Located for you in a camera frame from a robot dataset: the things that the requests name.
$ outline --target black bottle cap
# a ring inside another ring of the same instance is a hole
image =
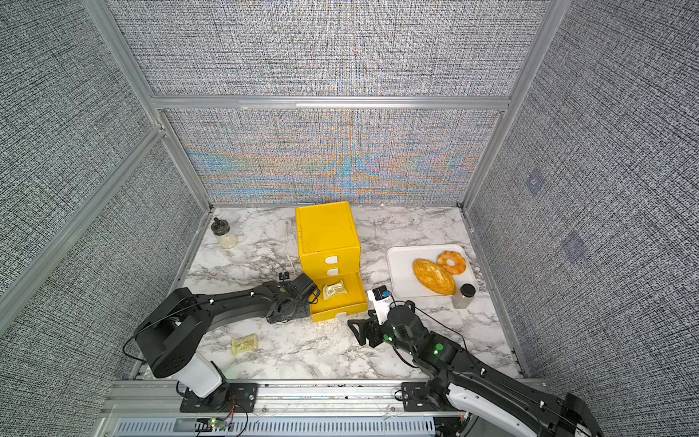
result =
[[[231,227],[226,220],[218,220],[218,218],[214,217],[214,222],[211,224],[211,230],[213,231],[214,235],[226,235],[228,231],[231,230]]]
[[[466,297],[473,297],[473,295],[476,294],[476,287],[471,284],[464,284],[461,286],[461,294]]]

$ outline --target aluminum frame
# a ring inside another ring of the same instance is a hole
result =
[[[471,246],[473,247],[473,251],[476,253],[476,259],[478,260],[478,265],[481,268],[481,273],[483,274],[485,284],[488,287],[488,293],[490,294],[490,300],[493,302],[493,306],[495,307],[495,313],[498,315],[500,325],[503,327],[505,341],[507,341],[507,345],[510,346],[510,350],[513,351],[512,353],[514,354],[515,358],[514,362],[519,365],[524,377],[529,378],[532,376],[531,368],[524,359],[522,346],[519,343],[517,334],[514,332],[514,327],[512,326],[512,319],[510,319],[510,315],[507,313],[505,302],[500,294],[498,284],[495,282],[493,273],[490,270],[490,265],[488,265],[488,260],[485,257],[485,252],[483,251],[483,247],[478,239],[478,235],[475,233],[475,228],[473,227],[468,211],[461,209],[461,218],[463,219],[463,224],[466,226],[468,236],[471,239]]]
[[[255,409],[250,417],[377,417],[459,416],[459,411],[406,412],[394,398],[403,382],[427,379],[390,380],[231,380],[259,384]],[[529,387],[548,392],[543,380],[521,379]],[[202,417],[202,413],[180,413],[182,398],[175,380],[114,381],[100,410],[92,433],[105,436],[120,417]]]
[[[192,192],[192,196],[194,196],[203,211],[210,210],[211,202],[209,202],[208,194],[199,176],[196,174],[192,162],[187,157],[185,149],[182,148],[180,142],[176,140],[177,137],[165,118],[165,115],[159,113],[154,107],[151,99],[153,93],[150,85],[138,66],[138,62],[136,62],[136,58],[131,52],[129,45],[126,40],[124,40],[124,36],[119,30],[116,21],[114,21],[112,13],[107,9],[107,6],[102,0],[82,0],[82,4],[90,14],[92,21],[102,35],[109,50],[112,52],[116,62],[119,64],[124,77],[131,85],[134,94],[138,98],[143,110],[148,115],[151,123],[153,123],[153,125],[162,126],[168,132],[166,141],[164,141],[165,147],[179,170],[182,179],[187,183],[189,191]]]
[[[157,109],[484,109],[507,110],[509,97],[152,96]]]
[[[160,127],[152,127],[121,162],[102,181],[91,197],[73,214],[42,252],[28,265],[10,287],[0,295],[0,334],[12,324],[44,281],[73,248],[90,224],[102,212],[136,170],[153,145],[164,135]]]
[[[207,225],[209,224],[211,215],[212,213],[210,212],[206,212],[201,215],[201,219],[199,219],[199,226],[196,228],[196,232],[194,233],[194,237],[192,237],[192,242],[187,248],[185,257],[182,258],[182,263],[180,264],[180,268],[177,270],[177,275],[175,276],[175,279],[173,279],[173,283],[170,286],[170,291],[168,293],[171,293],[174,289],[180,288],[182,284],[185,283],[185,278],[189,273],[189,268],[192,267],[194,257],[199,251],[199,246],[201,245],[201,241],[204,239],[204,235],[206,235],[206,230],[208,229]]]
[[[519,70],[517,80],[512,87],[510,107],[502,115],[502,118],[499,119],[493,131],[493,136],[481,154],[480,159],[478,159],[471,179],[468,181],[466,194],[461,202],[466,210],[470,210],[471,207],[473,207],[473,202],[483,186],[483,182],[485,182],[485,178],[488,176],[488,172],[493,166],[495,158],[498,156],[498,152],[507,137],[507,133],[517,116],[517,111],[522,101],[524,101],[529,87],[534,81],[534,77],[539,71],[546,51],[549,49],[551,41],[553,41],[554,35],[561,24],[561,20],[563,20],[563,16],[571,3],[572,0],[551,0],[549,7],[546,9],[546,13],[541,20],[534,41],[529,49],[529,53],[527,53],[522,68]]]
[[[216,208],[298,208],[300,206],[319,205],[320,203],[214,203],[212,209]],[[375,207],[375,208],[457,208],[456,203],[352,203],[353,208]]]

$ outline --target red wire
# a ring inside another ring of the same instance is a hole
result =
[[[231,412],[228,413],[228,415],[226,416],[226,418],[223,419],[224,422],[225,422],[226,419],[228,419],[229,417],[230,417],[231,419],[233,419],[233,410],[235,410],[235,409],[236,409],[236,397],[233,396],[233,408],[231,408]]]

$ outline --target donut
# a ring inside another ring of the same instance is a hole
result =
[[[453,266],[450,266],[447,261],[452,260],[454,262]],[[456,252],[450,252],[449,250],[443,252],[439,257],[437,257],[437,264],[444,267],[450,275],[461,275],[466,271],[466,260]]]

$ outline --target white tray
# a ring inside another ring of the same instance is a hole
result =
[[[443,297],[439,293],[435,293],[425,287],[417,280],[417,276],[412,270],[412,263],[416,259],[427,259],[434,263],[437,262],[437,257],[445,250],[450,250],[460,254],[466,261],[466,271],[461,275],[454,276],[456,283],[456,291],[459,291],[464,284],[472,284],[478,291],[478,283],[473,274],[473,269],[468,263],[466,252],[458,244],[437,244],[429,246],[402,246],[398,248],[390,248],[386,251],[386,258],[389,264],[389,274],[391,275],[391,291],[396,300],[422,298],[422,297]]]

